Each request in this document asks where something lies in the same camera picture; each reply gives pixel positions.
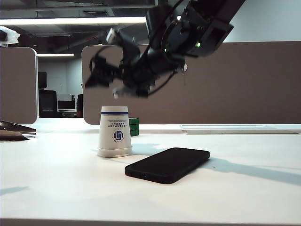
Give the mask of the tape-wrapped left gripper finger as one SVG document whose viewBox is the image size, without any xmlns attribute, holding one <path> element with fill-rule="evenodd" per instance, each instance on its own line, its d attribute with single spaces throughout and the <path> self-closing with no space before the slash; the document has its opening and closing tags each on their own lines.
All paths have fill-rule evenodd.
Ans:
<svg viewBox="0 0 301 226">
<path fill-rule="evenodd" d="M 7 47 L 10 44 L 17 44 L 20 34 L 16 31 L 6 28 L 4 26 L 0 27 L 0 46 Z"/>
</svg>

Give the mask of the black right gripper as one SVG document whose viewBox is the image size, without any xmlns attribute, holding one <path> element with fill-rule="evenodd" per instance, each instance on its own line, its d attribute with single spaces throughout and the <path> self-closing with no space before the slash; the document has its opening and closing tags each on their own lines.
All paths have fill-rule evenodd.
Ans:
<svg viewBox="0 0 301 226">
<path fill-rule="evenodd" d="M 122 48 L 123 58 L 119 66 L 107 63 L 101 52 L 111 46 Z M 147 98 L 163 86 L 179 71 L 184 71 L 185 56 L 169 52 L 167 49 L 149 49 L 145 56 L 135 42 L 113 42 L 97 51 L 89 65 L 90 77 L 85 88 L 96 86 L 109 87 L 115 79 L 123 85 L 113 89 L 114 98 L 138 97 Z"/>
</svg>

